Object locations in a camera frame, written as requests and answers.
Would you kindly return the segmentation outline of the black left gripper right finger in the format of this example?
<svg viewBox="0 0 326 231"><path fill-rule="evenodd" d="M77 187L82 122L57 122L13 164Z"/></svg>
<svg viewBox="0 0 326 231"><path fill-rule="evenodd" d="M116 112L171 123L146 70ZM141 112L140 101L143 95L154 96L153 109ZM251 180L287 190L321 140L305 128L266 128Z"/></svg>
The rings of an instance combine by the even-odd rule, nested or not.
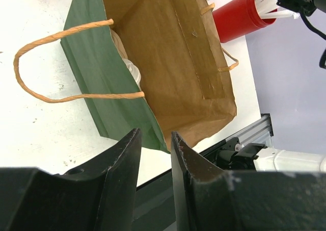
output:
<svg viewBox="0 0 326 231"><path fill-rule="evenodd" d="M214 164L171 136L178 230L325 230L325 173L257 171L264 150L221 150Z"/></svg>

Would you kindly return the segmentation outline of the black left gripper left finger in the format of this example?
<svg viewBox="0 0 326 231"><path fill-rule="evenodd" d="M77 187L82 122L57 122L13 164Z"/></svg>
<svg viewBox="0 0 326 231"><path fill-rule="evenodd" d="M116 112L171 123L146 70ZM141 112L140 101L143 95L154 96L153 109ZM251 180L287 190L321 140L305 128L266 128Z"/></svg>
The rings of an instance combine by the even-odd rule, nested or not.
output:
<svg viewBox="0 0 326 231"><path fill-rule="evenodd" d="M1 230L131 230L139 129L68 170L1 168Z"/></svg>

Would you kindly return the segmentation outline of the translucent plastic lid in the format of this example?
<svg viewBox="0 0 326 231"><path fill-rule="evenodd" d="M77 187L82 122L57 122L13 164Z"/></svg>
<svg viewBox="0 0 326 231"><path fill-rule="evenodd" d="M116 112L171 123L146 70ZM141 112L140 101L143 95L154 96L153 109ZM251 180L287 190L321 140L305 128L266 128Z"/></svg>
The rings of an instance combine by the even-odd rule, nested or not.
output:
<svg viewBox="0 0 326 231"><path fill-rule="evenodd" d="M134 78L138 87L140 87L141 82L141 73L139 69L128 59L122 59L125 63L126 67L128 68L129 72L131 73L132 77Z"/></svg>

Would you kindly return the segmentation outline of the green paper bag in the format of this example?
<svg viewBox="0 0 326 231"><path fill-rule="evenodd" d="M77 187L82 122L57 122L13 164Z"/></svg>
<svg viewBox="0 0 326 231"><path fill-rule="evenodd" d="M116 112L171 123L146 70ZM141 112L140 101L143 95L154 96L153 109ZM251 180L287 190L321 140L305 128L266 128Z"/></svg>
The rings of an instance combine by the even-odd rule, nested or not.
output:
<svg viewBox="0 0 326 231"><path fill-rule="evenodd" d="M139 128L143 147L166 152L172 131L195 146L236 116L206 0L72 0L64 28L73 27L80 32L61 46L100 136L119 140ZM139 69L140 87L111 29Z"/></svg>

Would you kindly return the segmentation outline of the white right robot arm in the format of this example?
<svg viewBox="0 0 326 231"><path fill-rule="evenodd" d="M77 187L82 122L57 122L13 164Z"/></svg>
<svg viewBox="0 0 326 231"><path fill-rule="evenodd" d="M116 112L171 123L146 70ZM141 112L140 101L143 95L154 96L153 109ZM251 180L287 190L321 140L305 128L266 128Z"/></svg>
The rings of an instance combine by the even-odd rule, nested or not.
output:
<svg viewBox="0 0 326 231"><path fill-rule="evenodd" d="M278 7L298 13L308 29L325 38L325 34L307 20L315 10L325 11L325 0L232 0L213 12L221 42L226 43L271 24L277 18ZM255 143L240 150L223 145L217 149L214 162L226 170L325 172L323 155L279 150Z"/></svg>

